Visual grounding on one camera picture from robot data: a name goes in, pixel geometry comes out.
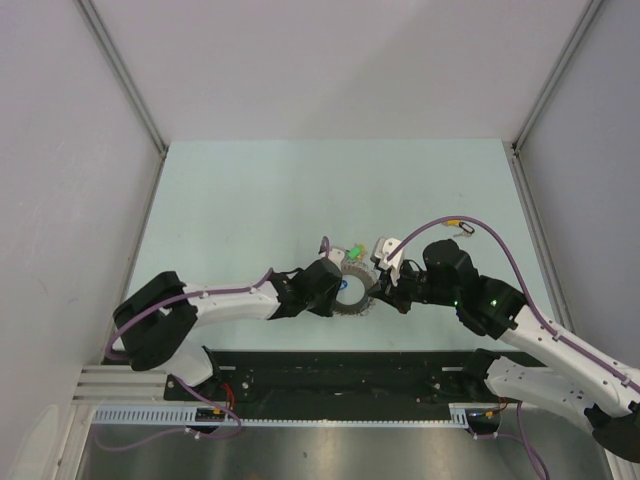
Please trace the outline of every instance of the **reflective metal surface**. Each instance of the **reflective metal surface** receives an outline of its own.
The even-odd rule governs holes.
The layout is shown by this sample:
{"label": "reflective metal surface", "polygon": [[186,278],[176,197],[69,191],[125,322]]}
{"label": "reflective metal surface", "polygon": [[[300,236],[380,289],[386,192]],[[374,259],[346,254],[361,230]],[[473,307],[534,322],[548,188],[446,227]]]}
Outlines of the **reflective metal surface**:
{"label": "reflective metal surface", "polygon": [[[533,446],[553,479],[610,480],[604,452],[561,418],[525,411]],[[166,427],[93,426],[108,445],[125,445]],[[501,432],[517,431],[515,413]],[[507,439],[474,441],[459,429],[247,428],[229,440],[182,433],[124,453],[89,440],[80,480],[529,480],[536,475],[520,446]]]}

